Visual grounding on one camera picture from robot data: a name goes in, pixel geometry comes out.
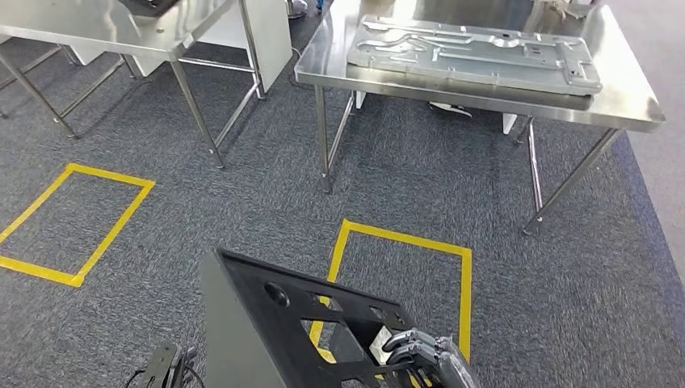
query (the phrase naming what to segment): stainless steel table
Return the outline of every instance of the stainless steel table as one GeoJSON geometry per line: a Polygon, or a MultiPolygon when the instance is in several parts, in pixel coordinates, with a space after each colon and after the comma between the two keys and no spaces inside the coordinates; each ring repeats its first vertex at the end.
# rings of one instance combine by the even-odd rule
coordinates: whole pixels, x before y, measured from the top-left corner
{"type": "Polygon", "coordinates": [[[587,17],[575,19],[571,15],[562,18],[549,6],[531,0],[338,0],[314,32],[295,72],[298,82],[314,85],[325,192],[332,188],[329,171],[354,105],[354,91],[526,116],[526,126],[517,141],[523,142],[527,137],[536,206],[535,216],[523,228],[527,234],[609,148],[621,130],[651,132],[666,119],[608,6],[595,6],[587,17]],[[603,89],[594,97],[555,95],[348,65],[347,51],[364,15],[581,36],[592,53],[603,89]],[[353,91],[330,150],[326,140],[324,86],[353,91]],[[546,202],[537,173],[532,126],[536,116],[609,128],[546,202]]]}
{"type": "MultiPolygon", "coordinates": [[[[250,66],[184,58],[183,54],[231,7],[233,1],[236,0],[180,0],[159,18],[142,18],[131,15],[117,0],[0,0],[0,35],[63,45],[77,44],[120,55],[114,66],[62,112],[55,111],[2,51],[0,61],[71,137],[76,135],[65,122],[65,117],[119,67],[130,63],[133,56],[168,61],[209,153],[213,155],[216,166],[222,168],[224,163],[216,148],[224,140],[252,94],[256,92],[260,99],[264,94],[250,20],[246,12],[246,0],[237,1],[246,30],[250,66]],[[252,74],[253,86],[216,139],[213,139],[207,130],[181,62],[252,74]]],[[[131,66],[129,70],[136,75],[131,66]]]]}

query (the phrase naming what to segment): cable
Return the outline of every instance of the cable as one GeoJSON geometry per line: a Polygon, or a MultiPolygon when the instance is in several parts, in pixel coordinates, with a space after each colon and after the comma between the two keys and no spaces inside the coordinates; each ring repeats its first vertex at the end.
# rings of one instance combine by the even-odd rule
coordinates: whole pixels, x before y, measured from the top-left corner
{"type": "Polygon", "coordinates": [[[197,374],[197,372],[188,365],[186,365],[186,369],[188,370],[188,372],[190,372],[193,375],[193,377],[195,378],[197,383],[200,384],[200,387],[205,388],[204,382],[202,381],[202,378],[199,376],[199,374],[197,374]]]}
{"type": "Polygon", "coordinates": [[[133,381],[134,378],[136,378],[137,375],[145,373],[145,369],[138,369],[137,371],[133,372],[133,375],[128,378],[128,381],[126,382],[126,385],[124,388],[128,388],[128,386],[131,385],[131,382],[133,381]]]}
{"type": "MultiPolygon", "coordinates": [[[[294,48],[294,47],[291,47],[290,49],[292,51],[294,51],[295,54],[297,54],[297,60],[299,61],[302,58],[302,52],[300,50],[298,50],[297,48],[294,48]]],[[[288,82],[290,82],[290,85],[292,85],[298,89],[302,89],[303,91],[313,91],[314,90],[314,86],[301,85],[295,80],[295,70],[293,70],[290,74],[288,74],[288,82]]],[[[331,90],[331,88],[329,88],[329,87],[323,88],[323,91],[330,91],[330,90],[331,90]]]]}

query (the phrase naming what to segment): black cable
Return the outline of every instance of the black cable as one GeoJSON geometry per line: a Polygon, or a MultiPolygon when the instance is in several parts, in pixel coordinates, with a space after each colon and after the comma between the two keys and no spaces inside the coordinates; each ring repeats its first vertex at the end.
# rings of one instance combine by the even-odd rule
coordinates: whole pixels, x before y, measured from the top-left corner
{"type": "Polygon", "coordinates": [[[145,372],[145,369],[138,369],[137,371],[133,372],[133,375],[128,379],[124,388],[128,388],[128,386],[131,385],[131,382],[133,381],[133,379],[136,378],[137,375],[144,373],[144,372],[145,372]]]}
{"type": "Polygon", "coordinates": [[[190,372],[190,373],[193,375],[193,377],[195,378],[195,380],[197,381],[197,383],[200,384],[200,387],[201,387],[201,388],[205,388],[205,387],[204,387],[204,382],[202,381],[202,378],[199,376],[199,374],[197,374],[197,372],[196,372],[193,368],[191,368],[190,366],[188,366],[188,365],[186,365],[186,369],[188,370],[188,372],[190,372]]]}

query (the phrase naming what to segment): metal sheet panel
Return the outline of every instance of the metal sheet panel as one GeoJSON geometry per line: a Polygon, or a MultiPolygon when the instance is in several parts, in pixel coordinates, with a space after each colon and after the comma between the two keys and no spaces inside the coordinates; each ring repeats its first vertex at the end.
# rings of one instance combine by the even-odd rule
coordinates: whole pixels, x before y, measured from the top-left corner
{"type": "Polygon", "coordinates": [[[366,15],[347,61],[458,81],[593,95],[602,90],[580,37],[366,15]]]}

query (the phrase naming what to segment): metal bracket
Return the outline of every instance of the metal bracket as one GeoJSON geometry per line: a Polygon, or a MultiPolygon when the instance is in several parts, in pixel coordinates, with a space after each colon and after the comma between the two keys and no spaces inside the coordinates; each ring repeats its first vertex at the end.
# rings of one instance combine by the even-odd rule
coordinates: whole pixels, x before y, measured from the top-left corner
{"type": "Polygon", "coordinates": [[[370,350],[383,327],[404,331],[414,326],[396,302],[221,249],[202,263],[201,279],[211,339],[207,386],[231,381],[235,386],[318,388],[354,379],[374,387],[376,375],[392,381],[395,372],[413,366],[379,365],[370,350]],[[320,355],[303,320],[334,324],[326,338],[336,363],[320,355]],[[357,356],[353,360],[338,358],[351,350],[357,356]]]}

